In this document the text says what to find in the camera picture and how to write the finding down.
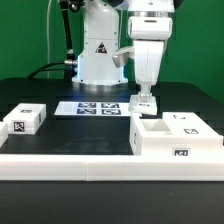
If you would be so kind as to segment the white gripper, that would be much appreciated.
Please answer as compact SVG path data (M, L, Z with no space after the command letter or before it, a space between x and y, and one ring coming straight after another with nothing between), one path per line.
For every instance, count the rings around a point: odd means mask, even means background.
M128 20L128 35L133 40L135 79L140 84L140 99L155 98L151 92L152 85L157 82L165 45L172 34L172 25L170 17L131 16Z

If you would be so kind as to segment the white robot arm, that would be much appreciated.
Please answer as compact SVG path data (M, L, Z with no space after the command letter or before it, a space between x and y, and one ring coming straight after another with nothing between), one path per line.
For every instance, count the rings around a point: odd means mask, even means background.
M171 14L184 0L84 0L84 48L73 83L107 91L127 82L123 67L134 60L138 98L148 101L172 34Z

